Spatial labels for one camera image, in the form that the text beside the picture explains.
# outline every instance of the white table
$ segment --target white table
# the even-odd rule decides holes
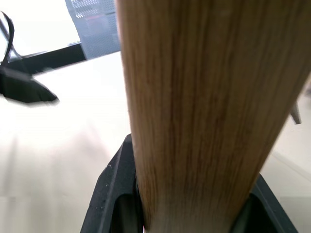
[[[120,53],[36,77],[60,99],[0,98],[0,232],[80,232],[95,183],[130,133]],[[262,175],[300,233],[311,232],[311,104],[288,119]]]

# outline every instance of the wooden pole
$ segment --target wooden pole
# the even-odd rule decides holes
[[[149,233],[228,233],[310,71],[311,1],[117,0]]]

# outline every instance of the black plastic holder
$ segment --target black plastic holder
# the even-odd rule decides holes
[[[99,176],[81,233],[142,233],[131,135]],[[264,178],[256,184],[230,233],[297,233]]]

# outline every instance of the black cable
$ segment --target black cable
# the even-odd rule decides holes
[[[13,45],[13,38],[14,38],[14,25],[13,22],[11,21],[11,19],[4,13],[2,12],[5,19],[8,22],[8,26],[9,26],[9,41],[8,41],[8,47],[6,49],[3,61],[1,62],[2,66],[5,66],[6,64],[8,64],[9,62],[9,55],[10,55],[10,51],[12,49],[12,45]]]
[[[10,39],[10,36],[9,36],[9,33],[7,32],[6,28],[5,28],[5,25],[3,23],[3,21],[0,19],[0,29],[3,33],[3,35],[5,36],[6,40],[9,41]],[[22,58],[22,56],[16,51],[16,49],[14,48],[14,45],[12,44],[12,51],[13,53],[15,53],[15,55],[19,58]]]

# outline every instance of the perforated metal panel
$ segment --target perforated metal panel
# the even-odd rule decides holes
[[[120,51],[113,0],[66,0],[87,59]]]

